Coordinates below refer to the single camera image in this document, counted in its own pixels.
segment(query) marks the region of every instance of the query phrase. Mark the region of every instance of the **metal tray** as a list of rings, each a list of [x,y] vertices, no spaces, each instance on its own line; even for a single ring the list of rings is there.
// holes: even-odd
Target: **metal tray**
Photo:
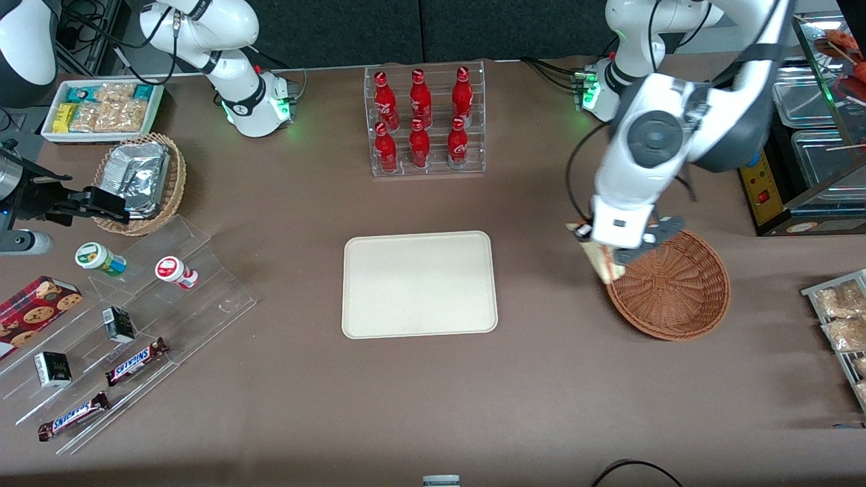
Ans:
[[[827,152],[830,147],[843,145],[842,136],[837,130],[801,130],[791,137],[791,144],[809,185],[817,185],[851,165],[849,151]],[[866,172],[852,173],[822,192],[820,198],[863,201],[866,199]]]
[[[791,128],[836,126],[811,68],[780,68],[772,100],[782,123]]]

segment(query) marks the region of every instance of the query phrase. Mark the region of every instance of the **table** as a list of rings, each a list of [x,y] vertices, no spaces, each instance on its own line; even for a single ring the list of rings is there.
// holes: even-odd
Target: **table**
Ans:
[[[730,59],[662,67],[705,79]],[[486,66],[488,171],[468,179],[372,179],[363,69],[313,71],[296,123],[261,140],[226,123],[203,77],[169,83],[156,129],[189,166],[181,213],[261,301],[72,457],[0,421],[2,484],[405,486],[453,472],[467,486],[583,485],[620,458],[686,485],[862,484],[866,433],[830,429],[861,416],[799,290],[866,267],[866,239],[754,237],[736,173],[693,170],[700,201],[674,185],[659,209],[717,249],[731,308],[699,340],[654,340],[565,231],[565,160],[596,122],[525,65]],[[590,141],[576,164],[584,201],[604,147]],[[78,187],[105,151],[46,144],[39,162]],[[0,295],[40,274],[83,282],[78,245],[132,242],[89,221],[31,228],[55,249],[3,259]],[[496,330],[341,333],[347,240],[467,230],[493,242]],[[639,469],[606,485],[669,485]]]

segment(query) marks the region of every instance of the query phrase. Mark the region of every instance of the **brown wicker basket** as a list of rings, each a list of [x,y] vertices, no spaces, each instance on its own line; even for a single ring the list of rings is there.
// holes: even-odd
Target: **brown wicker basket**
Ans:
[[[725,264],[709,244],[681,231],[631,263],[607,292],[635,328],[685,341],[709,333],[725,317],[730,288]]]
[[[96,224],[102,230],[111,231],[113,233],[122,233],[129,237],[140,237],[153,233],[156,229],[167,224],[171,217],[178,213],[180,201],[184,197],[184,184],[186,183],[186,162],[184,155],[178,150],[178,146],[171,139],[159,133],[148,133],[142,137],[125,140],[120,143],[120,146],[130,144],[143,144],[145,142],[161,142],[171,150],[171,161],[169,162],[168,174],[165,175],[165,186],[163,187],[163,197],[159,204],[160,210],[155,218],[150,220],[130,220],[129,224],[119,224],[107,218],[95,218]],[[99,169],[96,170],[94,178],[94,186],[99,185],[102,180],[102,172],[105,171],[106,162],[108,162],[108,154],[102,159]]]

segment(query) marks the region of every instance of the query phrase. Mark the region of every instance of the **coca-cola bottle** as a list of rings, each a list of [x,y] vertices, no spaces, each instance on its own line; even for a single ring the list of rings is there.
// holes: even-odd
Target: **coca-cola bottle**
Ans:
[[[376,110],[379,118],[387,125],[389,132],[394,132],[400,127],[400,115],[397,114],[397,97],[394,90],[388,86],[388,76],[382,71],[373,75],[376,82]]]
[[[409,92],[409,99],[412,101],[412,116],[421,119],[424,128],[430,128],[433,125],[433,100],[421,69],[412,69],[412,90]]]
[[[430,136],[424,130],[424,122],[417,117],[412,119],[409,147],[412,150],[412,164],[418,169],[426,168],[427,159],[430,156]]]
[[[376,122],[376,156],[382,172],[397,171],[397,144],[388,133],[384,122]]]
[[[466,166],[466,146],[469,137],[463,129],[463,119],[454,117],[451,121],[451,133],[448,134],[448,165],[451,169],[462,169]]]
[[[457,68],[457,84],[451,92],[454,116],[463,119],[463,126],[472,125],[472,85],[469,84],[469,68]]]

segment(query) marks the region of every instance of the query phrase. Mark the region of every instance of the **snickers bar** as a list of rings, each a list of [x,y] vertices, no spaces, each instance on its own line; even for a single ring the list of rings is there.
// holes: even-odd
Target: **snickers bar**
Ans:
[[[141,368],[147,365],[151,360],[159,357],[165,352],[168,352],[168,350],[169,348],[165,345],[162,337],[159,337],[156,341],[148,345],[147,348],[133,355],[129,360],[118,365],[117,368],[115,368],[113,371],[106,372],[108,386],[117,386],[122,380],[132,377],[136,372],[141,370]]]
[[[105,392],[98,393],[95,398],[67,412],[60,418],[39,426],[39,441],[49,441],[71,425],[78,424],[97,412],[109,409],[111,409],[111,403],[108,402]]]

